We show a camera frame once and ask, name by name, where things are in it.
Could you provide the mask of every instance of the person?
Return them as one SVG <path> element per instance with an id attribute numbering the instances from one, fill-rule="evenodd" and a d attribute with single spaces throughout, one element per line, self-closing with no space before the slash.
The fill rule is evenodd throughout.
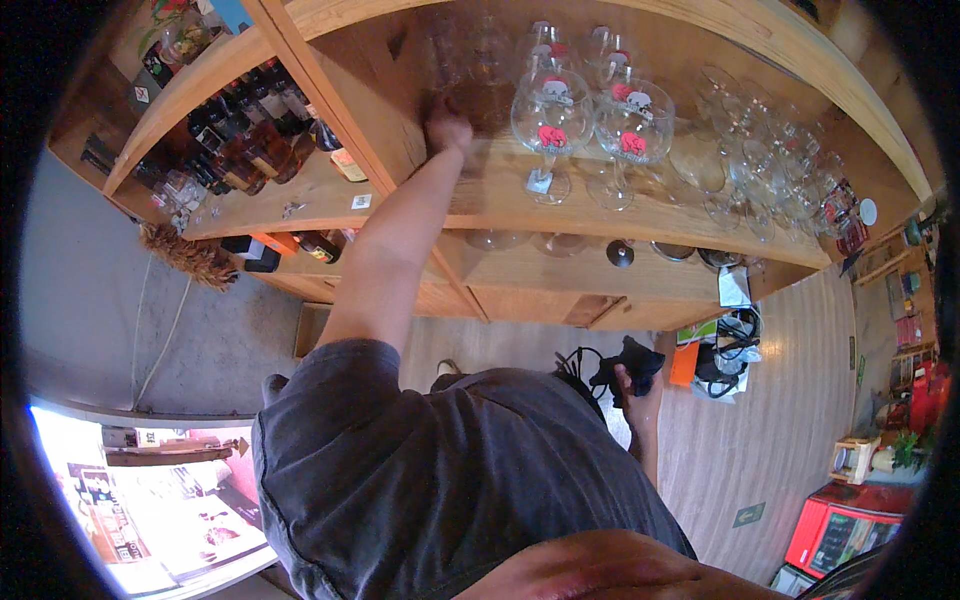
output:
<path id="1" fill-rule="evenodd" d="M 420 275 L 472 138 L 444 102 L 433 156 L 374 212 L 316 348 L 264 382 L 264 531 L 306 598 L 773 598 L 696 561 L 657 494 L 660 380 L 624 394 L 629 451 L 550 373 L 398 388 Z M 617 366 L 621 389 L 630 376 Z"/>

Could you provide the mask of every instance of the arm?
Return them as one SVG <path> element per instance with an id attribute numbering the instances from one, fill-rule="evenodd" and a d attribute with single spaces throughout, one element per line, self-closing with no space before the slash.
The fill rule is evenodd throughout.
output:
<path id="1" fill-rule="evenodd" d="M 663 376 L 654 375 L 654 385 L 650 394 L 644 397 L 631 396 L 633 385 L 623 365 L 613 367 L 623 392 L 623 416 L 630 425 L 633 437 L 630 439 L 629 452 L 640 463 L 640 468 L 657 486 L 658 439 L 657 423 L 660 417 L 660 399 L 663 396 Z"/>
<path id="2" fill-rule="evenodd" d="M 403 352 L 427 256 L 444 226 L 472 131 L 442 103 L 427 122 L 437 152 L 377 208 L 344 258 L 343 281 L 317 346 L 380 340 Z"/>

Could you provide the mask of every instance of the red refrigerator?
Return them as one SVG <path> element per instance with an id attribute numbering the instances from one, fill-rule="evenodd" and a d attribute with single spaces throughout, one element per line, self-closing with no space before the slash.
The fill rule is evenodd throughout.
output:
<path id="1" fill-rule="evenodd" d="M 910 507 L 913 489 L 902 486 L 826 484 L 804 504 L 786 561 L 821 578 L 891 540 Z"/>

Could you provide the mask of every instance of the wooden cabinet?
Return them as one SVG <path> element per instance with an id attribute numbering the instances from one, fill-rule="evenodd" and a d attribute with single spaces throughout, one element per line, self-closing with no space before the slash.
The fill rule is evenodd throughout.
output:
<path id="1" fill-rule="evenodd" d="M 848 158 L 845 173 L 850 171 L 854 192 L 870 196 L 879 207 L 874 239 L 886 233 L 880 228 L 898 223 L 930 191 L 924 169 L 885 101 L 908 126 L 911 139 L 921 140 L 924 165 L 938 171 L 932 179 L 942 180 L 935 152 L 927 143 L 932 137 L 915 116 L 917 111 L 910 109 L 915 96 L 891 83 L 896 69 L 880 68 L 883 60 L 877 56 L 897 65 L 892 53 L 876 43 L 876 35 L 861 39 L 845 32 L 851 16 L 842 9 L 825 12 L 831 23 L 811 23 L 788 3 L 767 0 L 377 0 L 352 4 L 243 0 L 243 4 L 253 27 L 218 39 L 184 67 L 135 125 L 130 119 L 122 120 L 115 129 L 126 141 L 112 171 L 108 177 L 87 180 L 115 202 L 123 199 L 121 204 L 129 212 L 155 220 L 149 203 L 144 203 L 144 190 L 131 177 L 134 165 L 164 134 L 179 127 L 191 109 L 232 79 L 277 56 L 370 181 L 343 181 L 326 156 L 316 153 L 284 185 L 268 183 L 254 198 L 232 192 L 220 202 L 217 215 L 202 206 L 190 220 L 187 239 L 362 227 L 378 204 L 426 159 L 422 108 L 438 80 L 436 62 L 431 59 L 432 32 L 450 27 L 443 19 L 472 24 L 482 14 L 494 15 L 498 27 L 513 39 L 542 18 L 574 36 L 585 36 L 602 24 L 629 31 L 642 40 L 657 81 L 671 94 L 680 115 L 695 110 L 690 82 L 705 62 L 761 84 L 794 104 L 801 118 L 820 119 L 827 126 L 823 150 L 838 150 Z M 842 47 L 831 41 L 834 38 Z M 98 89 L 117 88 L 116 73 L 98 77 L 113 81 Z M 587 182 L 604 162 L 587 152 L 562 158 L 558 164 L 572 185 L 564 203 L 535 204 L 522 187 L 540 158 L 513 137 L 511 94 L 508 90 L 462 99 L 475 104 L 468 112 L 491 118 L 476 135 L 474 152 L 455 188 L 446 230 L 423 277 L 418 314 L 484 322 L 668 329 L 720 312 L 716 273 L 696 256 L 682 263 L 667 262 L 649 250 L 650 240 L 765 259 L 761 268 L 750 271 L 755 299 L 840 258 L 831 240 L 804 235 L 791 240 L 778 230 L 772 240 L 760 242 L 745 224 L 724 230 L 699 203 L 676 205 L 636 194 L 625 210 L 608 211 L 587 193 Z M 77 140 L 84 136 L 77 124 L 89 127 L 90 123 L 84 114 L 71 114 L 72 120 L 63 121 L 64 127 L 56 130 L 51 141 L 52 148 L 60 144 L 67 154 L 75 152 Z M 74 150 L 65 146 L 71 144 Z M 360 194 L 372 194 L 372 205 L 353 209 L 352 200 Z M 285 216 L 284 206 L 290 202 L 302 207 Z M 591 236 L 591 244 L 581 254 L 557 259 L 531 246 L 480 252 L 464 242 L 464 230 L 484 228 L 579 233 Z M 607 260 L 604 248 L 611 239 L 636 240 L 634 264 L 617 269 Z M 284 257 L 276 273 L 256 276 L 318 302 L 336 300 L 340 277 L 336 265 L 326 266 L 302 254 Z"/>

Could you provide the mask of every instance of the hand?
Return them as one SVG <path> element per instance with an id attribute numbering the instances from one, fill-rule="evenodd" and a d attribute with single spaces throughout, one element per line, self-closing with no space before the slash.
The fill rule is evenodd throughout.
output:
<path id="1" fill-rule="evenodd" d="M 634 396 L 633 379 L 627 374 L 623 365 L 614 365 L 616 381 L 623 394 L 623 417 L 635 435 L 646 436 L 657 434 L 657 419 L 660 416 L 660 399 L 663 396 L 663 376 L 660 372 L 654 375 L 653 387 L 647 396 Z"/>
<path id="2" fill-rule="evenodd" d="M 447 148 L 456 148 L 464 156 L 473 139 L 473 128 L 466 117 L 451 110 L 452 101 L 448 97 L 440 97 L 434 103 L 430 118 L 426 122 L 426 136 L 430 146 L 437 154 Z"/>

